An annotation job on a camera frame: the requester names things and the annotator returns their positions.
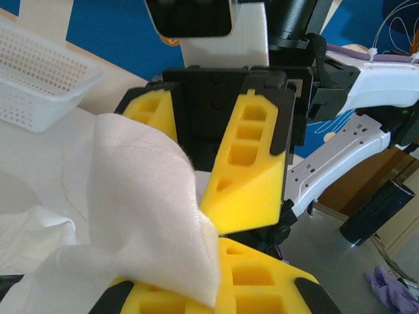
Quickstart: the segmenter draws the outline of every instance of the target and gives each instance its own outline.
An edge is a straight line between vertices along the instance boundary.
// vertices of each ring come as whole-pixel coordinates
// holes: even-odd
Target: white plastic basket
[[[0,119],[42,132],[103,73],[89,60],[0,20]]]

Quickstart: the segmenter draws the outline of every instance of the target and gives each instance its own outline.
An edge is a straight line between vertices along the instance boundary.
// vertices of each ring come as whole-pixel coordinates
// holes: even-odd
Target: black cylinder
[[[414,195],[407,186],[387,181],[366,206],[350,217],[339,230],[350,243],[360,246],[413,199]]]
[[[268,5],[269,49],[298,48],[318,0],[271,0]]]

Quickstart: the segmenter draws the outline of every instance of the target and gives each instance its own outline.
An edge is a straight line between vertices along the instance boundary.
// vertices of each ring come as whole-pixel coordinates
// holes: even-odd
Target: yellow foam pad
[[[172,95],[168,90],[151,90],[131,100],[124,116],[165,133],[177,142]]]
[[[285,152],[269,153],[277,117],[277,106],[254,90],[238,96],[200,204],[220,234],[279,220]]]
[[[231,239],[220,238],[219,250],[221,286],[215,309],[135,282],[120,314],[311,314],[294,280],[318,283],[313,276]]]

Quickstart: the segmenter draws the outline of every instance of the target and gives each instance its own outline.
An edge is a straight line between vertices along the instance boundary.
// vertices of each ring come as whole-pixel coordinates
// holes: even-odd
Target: purple glove
[[[417,300],[404,286],[382,266],[375,267],[374,275],[365,273],[378,299],[393,313],[419,314],[419,300]]]

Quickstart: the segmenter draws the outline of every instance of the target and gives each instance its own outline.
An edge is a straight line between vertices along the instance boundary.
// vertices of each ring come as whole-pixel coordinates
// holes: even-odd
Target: black strap
[[[306,38],[309,40],[308,49],[314,53],[314,58],[316,60],[317,72],[320,80],[321,88],[336,88],[337,85],[332,81],[330,75],[325,69],[325,58],[327,51],[327,43],[324,37],[309,33],[306,35]]]

